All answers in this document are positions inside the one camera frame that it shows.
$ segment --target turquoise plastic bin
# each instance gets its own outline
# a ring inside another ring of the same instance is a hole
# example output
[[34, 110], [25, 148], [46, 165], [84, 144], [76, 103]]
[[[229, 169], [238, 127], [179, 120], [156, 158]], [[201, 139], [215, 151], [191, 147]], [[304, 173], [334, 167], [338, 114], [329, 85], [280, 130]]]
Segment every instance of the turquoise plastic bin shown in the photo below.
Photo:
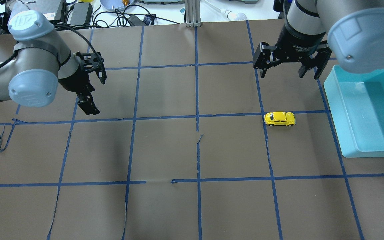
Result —
[[354, 74], [335, 65], [324, 88], [343, 156], [384, 157], [384, 69]]

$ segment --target light blue joint cap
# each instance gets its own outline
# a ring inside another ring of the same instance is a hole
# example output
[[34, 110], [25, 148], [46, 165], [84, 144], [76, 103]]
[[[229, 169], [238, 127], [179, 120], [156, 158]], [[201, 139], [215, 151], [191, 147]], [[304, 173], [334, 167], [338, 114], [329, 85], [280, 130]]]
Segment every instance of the light blue joint cap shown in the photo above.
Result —
[[42, 13], [28, 10], [17, 13], [10, 20], [8, 29], [17, 41], [29, 41], [46, 35], [54, 26]]
[[350, 73], [384, 69], [384, 8], [350, 14], [335, 23], [328, 43], [340, 66]]
[[14, 76], [8, 88], [10, 98], [16, 103], [28, 107], [44, 107], [54, 100], [57, 86], [57, 77], [52, 72], [31, 69]]

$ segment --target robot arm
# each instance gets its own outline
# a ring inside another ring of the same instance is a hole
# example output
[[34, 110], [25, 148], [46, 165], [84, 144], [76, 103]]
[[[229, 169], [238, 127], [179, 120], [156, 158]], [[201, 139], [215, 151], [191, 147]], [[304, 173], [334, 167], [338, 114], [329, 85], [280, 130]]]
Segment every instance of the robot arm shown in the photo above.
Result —
[[9, 29], [18, 41], [14, 60], [0, 64], [0, 102], [14, 100], [20, 105], [42, 107], [50, 104], [58, 83], [75, 92], [86, 114], [99, 114], [88, 74], [96, 72], [105, 83], [100, 53], [72, 53], [54, 26], [37, 11], [21, 12], [10, 20]]
[[[275, 0], [279, 9], [284, 0]], [[316, 67], [324, 70], [331, 55], [351, 73], [384, 68], [384, 0], [294, 0], [274, 46], [261, 42], [253, 66], [265, 77], [268, 68], [301, 62], [299, 77]], [[321, 41], [328, 33], [328, 42]]]

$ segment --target blue tray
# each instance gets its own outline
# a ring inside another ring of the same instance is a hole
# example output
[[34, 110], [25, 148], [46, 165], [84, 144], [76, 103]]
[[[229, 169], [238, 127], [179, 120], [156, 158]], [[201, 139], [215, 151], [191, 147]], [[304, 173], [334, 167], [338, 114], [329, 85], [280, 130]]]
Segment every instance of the blue tray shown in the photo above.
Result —
[[353, 74], [335, 65], [324, 88], [343, 156], [384, 157], [384, 69]]

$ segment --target yellow toy car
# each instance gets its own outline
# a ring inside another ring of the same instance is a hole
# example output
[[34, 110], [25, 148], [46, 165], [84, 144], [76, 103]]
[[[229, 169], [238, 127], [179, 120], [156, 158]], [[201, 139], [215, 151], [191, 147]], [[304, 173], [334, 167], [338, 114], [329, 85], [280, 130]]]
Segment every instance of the yellow toy car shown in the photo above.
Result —
[[286, 126], [293, 126], [296, 124], [296, 118], [294, 117], [294, 114], [292, 112], [283, 112], [283, 111], [276, 111], [276, 112], [268, 112], [263, 117], [265, 124], [269, 126], [274, 125], [286, 125]]

